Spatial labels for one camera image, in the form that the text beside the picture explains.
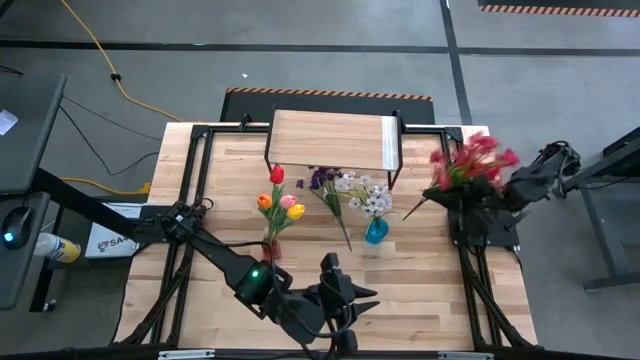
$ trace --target yellow and black striped tape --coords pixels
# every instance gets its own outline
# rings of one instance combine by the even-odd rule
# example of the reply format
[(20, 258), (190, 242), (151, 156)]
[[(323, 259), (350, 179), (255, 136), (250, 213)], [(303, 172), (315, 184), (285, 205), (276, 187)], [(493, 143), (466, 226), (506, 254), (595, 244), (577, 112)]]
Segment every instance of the yellow and black striped tape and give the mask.
[(516, 5), (482, 5), (480, 6), (480, 9), (486, 12), (502, 12), (514, 14), (640, 17), (640, 10), (637, 9), (597, 9)]
[(226, 92), (227, 92), (227, 94), (228, 93), (297, 94), (297, 95), (315, 95), (315, 96), (318, 96), (318, 95), (320, 95), (320, 96), (349, 96), (349, 97), (368, 97), (368, 98), (407, 99), (407, 100), (431, 101), (431, 96), (426, 96), (426, 95), (370, 93), (370, 92), (359, 92), (359, 91), (294, 90), (294, 89), (232, 87), (232, 88), (227, 88)]

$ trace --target bouquet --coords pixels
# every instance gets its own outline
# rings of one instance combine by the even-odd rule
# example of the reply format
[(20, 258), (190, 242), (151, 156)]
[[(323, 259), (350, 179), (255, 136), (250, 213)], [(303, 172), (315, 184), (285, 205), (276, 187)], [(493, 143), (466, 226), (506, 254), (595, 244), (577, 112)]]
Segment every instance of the bouquet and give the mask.
[(506, 167), (518, 166), (520, 159), (509, 148), (504, 153), (495, 155), (499, 145), (496, 138), (478, 132), (469, 138), (468, 144), (452, 154), (451, 164), (441, 150), (433, 151), (429, 161), (435, 164), (435, 169), (429, 189), (447, 191), (473, 178), (484, 176), (496, 190), (502, 190), (500, 171)]
[(362, 210), (366, 218), (370, 218), (365, 234), (368, 242), (380, 243), (389, 233), (389, 224), (382, 217), (391, 210), (391, 192), (387, 185), (371, 185), (369, 175), (360, 176), (355, 182), (355, 173), (344, 174), (335, 181), (335, 190), (350, 197), (349, 207)]
[(486, 200), (487, 196), (502, 198), (504, 194), (500, 172), (504, 168), (518, 166), (520, 159), (509, 148), (502, 153), (497, 152), (499, 145), (496, 138), (478, 132), (452, 154), (451, 162), (441, 150), (433, 151), (429, 158), (429, 162), (434, 164), (431, 184), (423, 191), (423, 199), (404, 219), (430, 199), (447, 208), (459, 208), (462, 206), (460, 202), (464, 198), (463, 194), (469, 196), (470, 191), (475, 195), (469, 200), (478, 204)]
[[(309, 182), (309, 191), (329, 207), (329, 210), (331, 210), (331, 213), (338, 220), (338, 223), (342, 228), (349, 250), (353, 251), (349, 235), (347, 234), (347, 230), (344, 227), (344, 221), (342, 220), (340, 194), (336, 189), (336, 180), (341, 179), (345, 174), (340, 171), (340, 168), (319, 167), (316, 169), (314, 167), (310, 167), (310, 169), (313, 170), (313, 173), (311, 174), (311, 180)], [(304, 189), (304, 179), (298, 180), (296, 187)]]
[(277, 260), (280, 258), (280, 245), (276, 241), (278, 234), (287, 227), (295, 224), (304, 214), (304, 205), (297, 204), (298, 199), (293, 195), (283, 195), (284, 170), (276, 165), (271, 171), (269, 180), (273, 183), (271, 195), (261, 194), (258, 196), (258, 210), (267, 219), (269, 230), (264, 240), (271, 246), (271, 253), (268, 248), (263, 248), (265, 258)]

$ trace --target gray floor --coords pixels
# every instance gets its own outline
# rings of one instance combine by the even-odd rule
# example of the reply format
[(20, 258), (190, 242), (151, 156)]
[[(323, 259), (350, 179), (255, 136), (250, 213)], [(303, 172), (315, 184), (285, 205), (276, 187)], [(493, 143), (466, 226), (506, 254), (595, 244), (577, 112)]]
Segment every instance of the gray floor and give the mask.
[[(482, 13), (450, 0), (459, 46), (640, 48), (640, 20)], [(438, 0), (70, 1), (101, 40), (225, 44), (446, 46)], [(18, 1), (0, 37), (86, 40), (56, 1)], [(29, 73), (64, 73), (66, 95), (125, 125), (161, 136), (166, 119), (125, 101), (97, 51), (0, 49), (0, 63)], [(300, 52), (110, 51), (127, 91), (187, 120), (219, 117), (228, 86), (428, 94), (439, 124), (460, 124), (448, 55)], [(566, 139), (593, 161), (640, 125), (640, 57), (462, 56), (474, 124), (530, 161)], [(123, 132), (73, 104), (63, 106), (112, 169), (159, 144)], [(151, 181), (154, 160), (108, 176), (68, 120), (59, 117), (43, 160), (59, 176), (134, 190)], [(99, 191), (82, 187), (90, 194)], [(582, 199), (541, 202), (519, 226), (524, 277), (541, 345), (554, 350), (640, 356), (640, 286), (585, 294), (606, 269)], [(25, 293), (36, 277), (34, 265)], [(119, 317), (126, 269), (59, 274), (52, 314), (25, 307), (0, 313), (0, 353), (106, 344)]]

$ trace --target computer mouse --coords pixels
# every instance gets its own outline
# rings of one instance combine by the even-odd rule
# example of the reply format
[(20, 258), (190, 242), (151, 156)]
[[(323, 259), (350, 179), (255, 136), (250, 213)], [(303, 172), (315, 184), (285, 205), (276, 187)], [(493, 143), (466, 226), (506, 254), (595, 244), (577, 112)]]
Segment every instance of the computer mouse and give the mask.
[(2, 222), (2, 243), (7, 249), (19, 249), (29, 241), (32, 211), (26, 206), (11, 210)]

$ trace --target yellow tulip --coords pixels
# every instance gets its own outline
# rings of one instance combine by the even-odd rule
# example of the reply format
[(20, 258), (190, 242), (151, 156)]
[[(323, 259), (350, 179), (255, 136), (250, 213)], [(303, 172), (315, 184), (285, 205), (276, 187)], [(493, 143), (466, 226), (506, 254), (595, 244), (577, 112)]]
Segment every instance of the yellow tulip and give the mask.
[(271, 209), (272, 206), (273, 206), (273, 200), (271, 199), (271, 196), (267, 194), (262, 194), (258, 196), (258, 207), (260, 209), (268, 210), (268, 209)]
[(287, 216), (291, 220), (298, 220), (304, 214), (304, 205), (293, 205), (287, 210)]

